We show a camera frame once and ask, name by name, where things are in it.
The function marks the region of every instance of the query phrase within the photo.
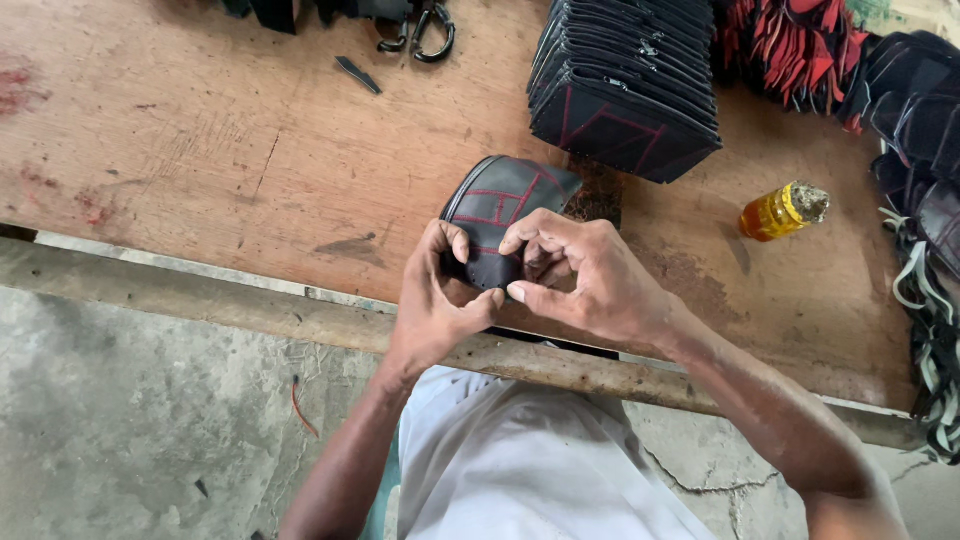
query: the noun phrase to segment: white shirt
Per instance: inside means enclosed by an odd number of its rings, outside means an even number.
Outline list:
[[[714,538],[643,460],[619,402],[433,367],[400,417],[399,458],[401,540]]]

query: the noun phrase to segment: red wire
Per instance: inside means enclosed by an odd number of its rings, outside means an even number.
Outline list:
[[[314,430],[313,426],[303,418],[303,415],[300,414],[300,406],[297,405],[297,383],[294,382],[293,386],[290,387],[290,401],[294,404],[294,412],[297,413],[297,417],[300,418],[300,421],[303,422],[303,425],[306,426],[313,436],[320,438],[320,435],[317,433],[317,430]]]

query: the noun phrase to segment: concrete floor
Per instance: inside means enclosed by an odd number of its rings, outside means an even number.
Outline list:
[[[40,241],[303,293],[55,235]],[[0,528],[10,538],[241,539],[256,530],[272,538],[379,360],[2,287],[0,307]],[[294,374],[319,441],[292,414]],[[664,481],[718,538],[806,538],[800,499],[729,422],[626,409]],[[960,469],[870,452],[893,479],[914,538],[958,536]]]

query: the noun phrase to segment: wooden table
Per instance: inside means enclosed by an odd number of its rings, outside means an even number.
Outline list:
[[[477,161],[563,159],[530,135],[524,94],[547,4],[451,3],[456,47],[427,65],[376,53],[368,22],[324,30],[314,15],[288,37],[176,2],[7,0],[0,222],[395,302],[423,226]],[[726,148],[672,185],[630,179],[624,238],[710,325],[804,387],[907,410],[908,320],[867,170],[876,142],[742,89],[718,101]],[[832,195],[827,222],[739,238],[742,207],[794,180]],[[521,306],[504,324],[623,350]]]

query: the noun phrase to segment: hand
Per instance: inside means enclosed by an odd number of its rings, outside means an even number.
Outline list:
[[[466,263],[469,238],[463,229],[435,219],[403,272],[388,359],[403,362],[405,371],[416,376],[444,359],[467,337],[489,328],[506,296],[503,289],[491,289],[464,307],[454,306],[444,293],[449,278],[440,272],[440,254],[447,249]]]
[[[524,241],[528,281],[511,283],[507,292],[537,315],[619,342],[657,345],[669,330],[679,299],[650,276],[609,221],[581,224],[537,209],[507,230],[500,254]],[[548,288],[571,272],[576,290]]]

